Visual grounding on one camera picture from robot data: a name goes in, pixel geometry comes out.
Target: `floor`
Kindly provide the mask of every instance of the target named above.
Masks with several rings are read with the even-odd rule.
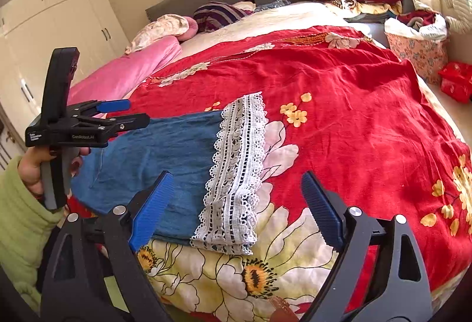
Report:
[[[472,147],[472,102],[469,101],[468,104],[459,103],[444,94],[439,86],[431,84],[428,84],[428,86],[452,117],[467,144]]]

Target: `person's left hand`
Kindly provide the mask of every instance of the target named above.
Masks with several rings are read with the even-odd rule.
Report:
[[[29,148],[18,164],[18,175],[23,181],[25,187],[35,197],[44,194],[44,189],[41,182],[41,162],[51,161],[56,158],[51,155],[48,146],[38,146]],[[81,156],[90,154],[90,148],[80,148],[79,156],[75,157],[70,166],[72,175],[77,175],[79,168],[82,166],[83,160]]]

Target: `floral laundry basket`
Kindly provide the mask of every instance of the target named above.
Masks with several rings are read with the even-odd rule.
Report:
[[[441,84],[438,71],[448,63],[446,43],[448,40],[416,40],[397,34],[385,33],[389,40],[390,50],[400,59],[409,59],[416,73],[426,82]]]

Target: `metal bolt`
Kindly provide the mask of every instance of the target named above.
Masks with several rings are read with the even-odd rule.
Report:
[[[351,215],[355,216],[355,217],[358,217],[362,214],[362,210],[359,209],[358,207],[350,207],[349,208],[349,212],[351,213]]]
[[[113,208],[113,214],[115,215],[124,214],[125,211],[126,211],[126,207],[124,207],[123,205],[118,205]]]
[[[407,223],[407,219],[405,218],[405,216],[403,214],[397,214],[395,216],[395,221],[397,221],[398,223],[401,223],[402,225]]]
[[[69,222],[75,222],[79,219],[79,215],[77,213],[70,213],[68,216],[67,216],[67,221]]]

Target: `blue gripper pad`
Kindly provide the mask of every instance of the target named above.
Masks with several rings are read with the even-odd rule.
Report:
[[[344,247],[342,221],[310,173],[301,177],[301,192],[325,242],[336,251],[341,251]]]
[[[120,112],[128,110],[131,107],[131,102],[128,99],[118,99],[116,101],[104,101],[97,105],[97,110],[100,113]]]
[[[133,231],[128,241],[133,252],[149,242],[173,195],[174,177],[166,173],[133,220]]]

